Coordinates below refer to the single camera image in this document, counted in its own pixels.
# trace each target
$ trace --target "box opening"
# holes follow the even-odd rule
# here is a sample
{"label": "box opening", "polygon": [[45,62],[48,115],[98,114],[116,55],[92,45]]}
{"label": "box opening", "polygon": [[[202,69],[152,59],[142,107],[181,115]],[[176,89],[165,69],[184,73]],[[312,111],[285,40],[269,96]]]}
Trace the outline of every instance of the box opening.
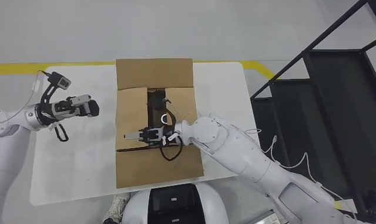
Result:
{"label": "box opening", "polygon": [[151,128],[160,128],[167,122],[166,90],[147,89],[147,124]]}

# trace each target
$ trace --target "yellow floor line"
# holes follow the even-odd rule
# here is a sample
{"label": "yellow floor line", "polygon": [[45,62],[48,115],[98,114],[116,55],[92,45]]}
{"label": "yellow floor line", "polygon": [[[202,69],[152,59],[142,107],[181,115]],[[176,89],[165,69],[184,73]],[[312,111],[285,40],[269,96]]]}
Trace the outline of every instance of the yellow floor line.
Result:
{"label": "yellow floor line", "polygon": [[[230,61],[194,61],[194,62],[230,62]],[[240,62],[244,69],[254,69],[267,79],[271,79],[274,74],[264,65],[256,61],[231,61]],[[114,65],[115,62],[67,62],[67,63],[12,63],[0,64],[0,75],[32,75],[38,70],[46,70],[50,66],[98,66]]]}

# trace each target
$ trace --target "white sneaker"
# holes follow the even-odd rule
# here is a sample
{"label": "white sneaker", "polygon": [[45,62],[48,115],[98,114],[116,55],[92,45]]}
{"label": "white sneaker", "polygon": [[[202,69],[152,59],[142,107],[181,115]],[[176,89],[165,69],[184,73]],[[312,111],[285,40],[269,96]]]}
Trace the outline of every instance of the white sneaker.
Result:
{"label": "white sneaker", "polygon": [[115,195],[110,209],[103,218],[103,222],[111,218],[115,223],[120,224],[120,222],[122,221],[125,205],[128,203],[129,199],[130,193],[121,193]]}

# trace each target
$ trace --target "gray floor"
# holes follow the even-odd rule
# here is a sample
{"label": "gray floor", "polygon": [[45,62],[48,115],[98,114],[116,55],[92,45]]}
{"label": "gray floor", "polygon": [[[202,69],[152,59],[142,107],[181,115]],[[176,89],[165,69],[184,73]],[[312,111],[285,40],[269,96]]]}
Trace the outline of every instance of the gray floor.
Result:
{"label": "gray floor", "polygon": [[[0,62],[244,59],[261,60],[276,73],[356,1],[0,0]],[[365,8],[319,48],[359,48],[375,37],[375,19]],[[374,54],[369,53],[373,63]],[[305,77],[302,68],[298,63],[283,77]],[[250,94],[266,81],[255,70],[245,74]],[[27,75],[0,76],[0,108],[22,106],[32,81]],[[33,152],[30,147],[8,193],[3,222],[100,223],[111,197],[38,207],[29,203]],[[273,207],[237,178],[210,183],[221,194],[231,223],[246,223]]]}

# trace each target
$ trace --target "cardboard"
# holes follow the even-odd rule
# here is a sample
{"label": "cardboard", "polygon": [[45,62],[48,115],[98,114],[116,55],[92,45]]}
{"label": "cardboard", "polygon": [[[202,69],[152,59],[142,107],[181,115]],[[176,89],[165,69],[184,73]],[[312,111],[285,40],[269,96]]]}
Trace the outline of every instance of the cardboard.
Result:
{"label": "cardboard", "polygon": [[[125,140],[124,134],[148,126],[147,91],[165,89],[172,102],[167,108],[178,121],[193,123],[197,119],[191,59],[121,59],[116,60],[117,110],[116,149],[146,146],[137,140]],[[179,148],[164,148],[167,157]],[[203,176],[201,152],[185,146],[180,156],[167,161],[159,149],[116,152],[116,187],[170,182]]]}
{"label": "cardboard", "polygon": [[116,60],[117,89],[193,88],[192,59]]}

